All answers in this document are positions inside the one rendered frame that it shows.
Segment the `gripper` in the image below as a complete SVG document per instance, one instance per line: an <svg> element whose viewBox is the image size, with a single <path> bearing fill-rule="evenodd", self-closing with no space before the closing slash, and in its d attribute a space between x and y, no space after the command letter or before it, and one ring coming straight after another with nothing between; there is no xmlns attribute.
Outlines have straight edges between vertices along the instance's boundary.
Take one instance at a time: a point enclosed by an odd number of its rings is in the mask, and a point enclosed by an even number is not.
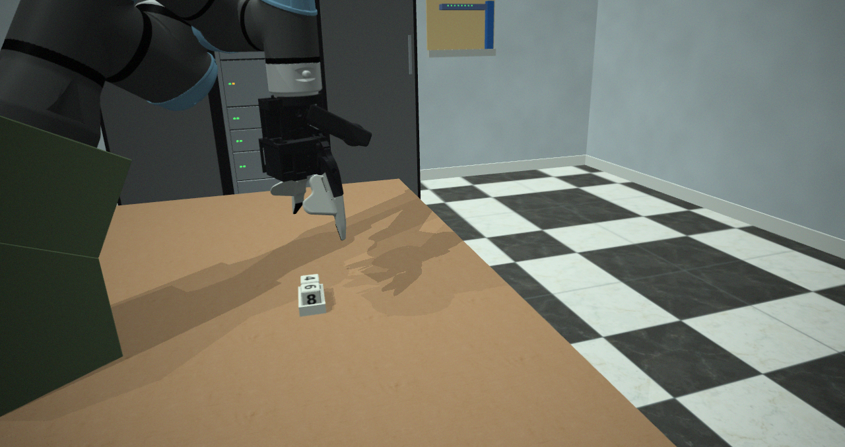
<svg viewBox="0 0 845 447"><path fill-rule="evenodd" d="M258 98L257 103L263 136L259 138L262 170L281 180L272 186L271 194L292 196L292 213L304 206L309 215L333 215L340 239L346 240L340 170L325 132L307 124L309 105L322 103L321 93L304 97L271 95ZM310 178L310 174L314 176ZM307 180L312 193L304 200Z"/></svg>

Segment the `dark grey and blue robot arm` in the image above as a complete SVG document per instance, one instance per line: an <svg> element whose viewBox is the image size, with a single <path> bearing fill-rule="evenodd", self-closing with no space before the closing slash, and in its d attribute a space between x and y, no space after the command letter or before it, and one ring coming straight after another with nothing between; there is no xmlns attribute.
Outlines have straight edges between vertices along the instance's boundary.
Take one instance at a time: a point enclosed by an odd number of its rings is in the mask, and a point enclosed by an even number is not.
<svg viewBox="0 0 845 447"><path fill-rule="evenodd" d="M275 98L322 89L315 0L136 2L20 0L0 50L0 116L97 147L105 82L190 109L217 77L207 50L286 64L266 64Z"/></svg>

